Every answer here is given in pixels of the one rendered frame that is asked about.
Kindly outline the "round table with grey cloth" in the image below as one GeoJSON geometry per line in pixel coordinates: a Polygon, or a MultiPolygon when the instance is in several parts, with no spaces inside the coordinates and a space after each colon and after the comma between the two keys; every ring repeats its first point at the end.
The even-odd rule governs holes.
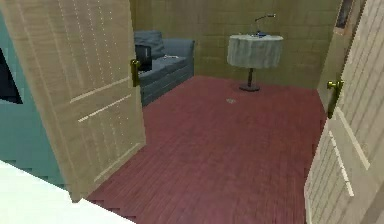
{"type": "Polygon", "coordinates": [[[279,35],[231,35],[228,41],[227,63],[246,68],[248,80],[239,89],[256,92],[260,87],[252,83],[255,69],[276,68],[280,61],[284,38],[279,35]]]}

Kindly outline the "dark framed wall picture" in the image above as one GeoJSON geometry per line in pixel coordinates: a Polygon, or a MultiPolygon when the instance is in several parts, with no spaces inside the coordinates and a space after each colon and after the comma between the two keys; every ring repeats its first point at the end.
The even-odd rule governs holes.
{"type": "Polygon", "coordinates": [[[343,29],[346,26],[348,16],[352,7],[353,0],[342,0],[339,13],[337,16],[336,28],[341,28],[343,29]]]}

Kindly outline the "blue-grey sofa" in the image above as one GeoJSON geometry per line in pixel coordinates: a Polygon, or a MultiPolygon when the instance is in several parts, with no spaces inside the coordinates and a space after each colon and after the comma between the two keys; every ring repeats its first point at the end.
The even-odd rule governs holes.
{"type": "Polygon", "coordinates": [[[152,52],[152,69],[139,73],[143,106],[194,75],[193,39],[165,38],[158,30],[142,30],[134,32],[134,43],[150,46],[152,52]]]}

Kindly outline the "grey desk lamp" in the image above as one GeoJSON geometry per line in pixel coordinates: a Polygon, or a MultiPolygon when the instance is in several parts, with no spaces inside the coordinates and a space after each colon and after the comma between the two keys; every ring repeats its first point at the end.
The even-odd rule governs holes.
{"type": "Polygon", "coordinates": [[[254,19],[254,22],[251,26],[251,36],[258,36],[262,32],[262,25],[263,22],[270,19],[270,18],[275,18],[276,14],[275,13],[268,13],[263,16],[260,16],[258,18],[254,19]]]}

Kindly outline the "beige panelled room door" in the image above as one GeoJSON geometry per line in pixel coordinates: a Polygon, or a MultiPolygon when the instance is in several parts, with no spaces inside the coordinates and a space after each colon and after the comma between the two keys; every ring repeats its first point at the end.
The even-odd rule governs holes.
{"type": "Polygon", "coordinates": [[[305,224],[384,224],[384,0],[354,0],[354,35],[336,77],[318,92],[327,117],[304,185],[305,224]]]}
{"type": "Polygon", "coordinates": [[[146,143],[130,0],[0,0],[73,202],[146,143]]]}

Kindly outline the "black box on sofa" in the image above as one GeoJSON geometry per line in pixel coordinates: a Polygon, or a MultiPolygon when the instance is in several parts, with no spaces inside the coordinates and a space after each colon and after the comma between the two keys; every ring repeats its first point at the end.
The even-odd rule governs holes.
{"type": "Polygon", "coordinates": [[[136,59],[140,62],[140,71],[150,71],[152,69],[151,47],[146,45],[135,46],[136,59]]]}

